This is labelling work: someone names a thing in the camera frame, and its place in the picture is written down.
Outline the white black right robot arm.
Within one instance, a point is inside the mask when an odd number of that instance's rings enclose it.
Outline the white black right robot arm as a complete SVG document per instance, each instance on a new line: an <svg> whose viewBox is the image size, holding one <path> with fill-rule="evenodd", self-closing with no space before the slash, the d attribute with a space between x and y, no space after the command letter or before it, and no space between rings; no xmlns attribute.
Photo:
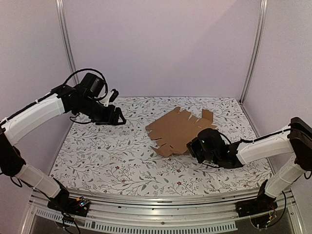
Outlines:
<svg viewBox="0 0 312 234"><path fill-rule="evenodd" d="M187 144L198 163L212 162L217 168L241 168L251 162L290 154L291 158L270 179L263 183L258 198L252 202L255 212L261 213L284 189L312 169L312 128L299 117L289 125L254 140L241 139L226 144L225 135L215 129L204 129Z"/></svg>

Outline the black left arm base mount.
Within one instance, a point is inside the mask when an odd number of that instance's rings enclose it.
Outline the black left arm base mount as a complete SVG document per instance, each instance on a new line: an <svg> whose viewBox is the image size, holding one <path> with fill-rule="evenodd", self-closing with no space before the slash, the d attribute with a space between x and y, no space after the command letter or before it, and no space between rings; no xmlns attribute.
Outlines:
<svg viewBox="0 0 312 234"><path fill-rule="evenodd" d="M49 198L47 207L56 211L71 215L86 217L89 212L91 201L83 196L70 198L66 189L61 189L54 198Z"/></svg>

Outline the brown cardboard box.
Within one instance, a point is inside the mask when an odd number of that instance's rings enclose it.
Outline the brown cardboard box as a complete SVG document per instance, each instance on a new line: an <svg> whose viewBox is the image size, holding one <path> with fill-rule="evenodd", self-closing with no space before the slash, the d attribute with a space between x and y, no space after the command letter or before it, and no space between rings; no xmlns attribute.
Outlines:
<svg viewBox="0 0 312 234"><path fill-rule="evenodd" d="M204 129L216 129L214 114L203 109L200 118L187 110L175 107L159 119L145 127L148 137L157 147L152 149L162 157L180 155L188 151L187 143L197 137Z"/></svg>

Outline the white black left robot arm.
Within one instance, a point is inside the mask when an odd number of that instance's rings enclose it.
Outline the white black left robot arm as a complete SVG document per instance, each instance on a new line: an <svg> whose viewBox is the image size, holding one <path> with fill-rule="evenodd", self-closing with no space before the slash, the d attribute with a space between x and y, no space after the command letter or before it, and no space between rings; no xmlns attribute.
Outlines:
<svg viewBox="0 0 312 234"><path fill-rule="evenodd" d="M88 117L88 123L95 125L118 126L126 123L121 109L113 104L119 92L108 88L104 75L99 71L85 71L80 83L71 86L69 80L65 80L0 122L1 173L44 193L63 212L73 206L68 190L59 181L32 166L17 146L47 122L67 113L75 116L83 114Z"/></svg>

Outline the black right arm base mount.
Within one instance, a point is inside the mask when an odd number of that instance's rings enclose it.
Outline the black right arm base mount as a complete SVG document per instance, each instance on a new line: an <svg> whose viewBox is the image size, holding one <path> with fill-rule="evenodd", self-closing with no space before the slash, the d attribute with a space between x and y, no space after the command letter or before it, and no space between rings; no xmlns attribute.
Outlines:
<svg viewBox="0 0 312 234"><path fill-rule="evenodd" d="M235 204L235 210L239 217L251 216L274 210L278 207L276 198L260 194L256 198L239 201Z"/></svg>

